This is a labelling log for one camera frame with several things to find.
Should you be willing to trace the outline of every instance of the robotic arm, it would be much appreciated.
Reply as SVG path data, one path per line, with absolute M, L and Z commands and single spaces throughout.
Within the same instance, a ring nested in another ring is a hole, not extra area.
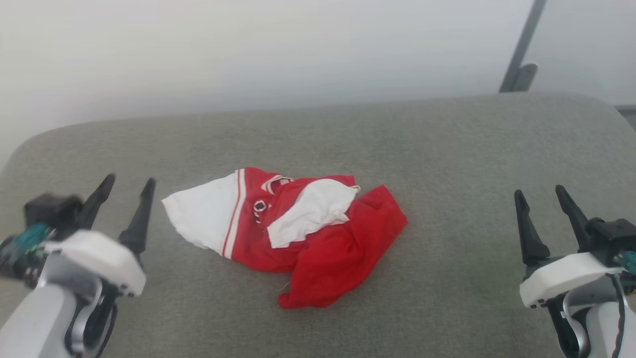
M 146 183 L 118 242 L 91 230 L 114 180 L 106 176 L 85 202 L 43 194 L 25 205 L 27 229 L 0 245 L 0 273 L 33 291 L 0 330 L 2 357 L 99 357 L 114 327 L 116 299 L 143 291 L 140 255 L 155 180 Z
M 588 220 L 561 185 L 561 209 L 569 217 L 579 250 L 550 257 L 530 219 L 520 190 L 515 206 L 526 275 L 519 293 L 527 308 L 547 308 L 567 358 L 636 355 L 636 314 L 626 294 L 636 289 L 636 227 L 625 219 Z

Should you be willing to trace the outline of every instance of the black cable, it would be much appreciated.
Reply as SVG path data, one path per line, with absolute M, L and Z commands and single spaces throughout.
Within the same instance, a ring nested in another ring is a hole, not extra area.
M 625 298 L 621 291 L 621 286 L 614 275 L 609 273 L 605 274 L 612 280 L 614 289 L 616 290 L 616 298 L 618 299 L 618 334 L 616 335 L 616 344 L 614 346 L 614 352 L 612 358 L 618 358 L 621 353 L 621 346 L 623 345 L 623 336 L 625 335 Z
M 106 335 L 104 336 L 104 341 L 102 342 L 102 346 L 99 347 L 99 350 L 97 351 L 97 355 L 95 356 L 95 358 L 99 358 L 102 356 L 102 353 L 104 352 L 104 348 L 106 347 L 106 344 L 108 343 L 108 340 L 111 337 L 111 333 L 113 333 L 113 329 L 115 328 L 115 320 L 117 319 L 117 304 L 113 303 L 113 310 L 112 310 L 112 314 L 111 314 L 111 323 L 108 326 L 108 331 L 106 332 Z

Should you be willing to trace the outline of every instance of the white stripe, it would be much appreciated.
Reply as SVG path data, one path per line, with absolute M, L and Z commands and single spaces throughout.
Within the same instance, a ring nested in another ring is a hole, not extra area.
M 234 243 L 237 240 L 237 230 L 239 229 L 240 213 L 243 210 L 243 204 L 245 204 L 245 197 L 247 196 L 247 187 L 245 186 L 245 169 L 238 170 L 238 187 L 240 188 L 238 204 L 234 209 L 234 217 L 230 223 L 230 234 L 228 235 L 228 241 L 225 244 L 225 257 L 228 259 L 232 259 L 232 250 L 234 249 Z
M 282 178 L 282 175 L 275 175 L 273 178 L 263 183 L 261 185 L 261 189 L 265 190 L 266 192 L 269 192 L 270 194 L 274 194 L 274 192 L 272 191 L 272 183 L 281 178 Z

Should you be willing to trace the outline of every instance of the gray fabric surface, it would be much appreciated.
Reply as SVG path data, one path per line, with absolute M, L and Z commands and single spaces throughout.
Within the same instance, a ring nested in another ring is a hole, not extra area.
M 282 310 L 288 275 L 257 273 L 180 238 L 159 202 L 246 166 L 386 184 L 410 224 L 354 292 Z M 43 191 L 88 195 L 118 175 L 95 228 L 115 236 L 158 180 L 144 294 L 120 300 L 104 357 L 561 357 L 528 310 L 513 192 L 553 254 L 575 251 L 554 186 L 589 217 L 636 222 L 636 132 L 585 97 L 504 94 L 311 110 L 90 123 L 29 140 L 0 176 L 0 228 Z M 25 294 L 0 282 L 0 322 Z

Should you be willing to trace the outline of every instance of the white fabric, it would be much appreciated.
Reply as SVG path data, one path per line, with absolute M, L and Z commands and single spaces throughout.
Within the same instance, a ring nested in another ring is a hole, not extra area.
M 308 184 L 294 205 L 267 227 L 272 248 L 289 247 L 325 226 L 349 221 L 345 212 L 358 191 L 358 186 L 348 187 L 333 179 Z
M 245 201 L 244 169 L 176 192 L 162 203 L 172 225 L 183 238 L 198 247 L 211 248 L 219 255 L 231 258 L 228 255 L 232 252 L 231 247 L 226 247 L 225 255 L 223 247 L 226 239 L 231 246 L 236 239 L 239 215 L 235 215 L 234 211 L 240 211 L 242 201 Z

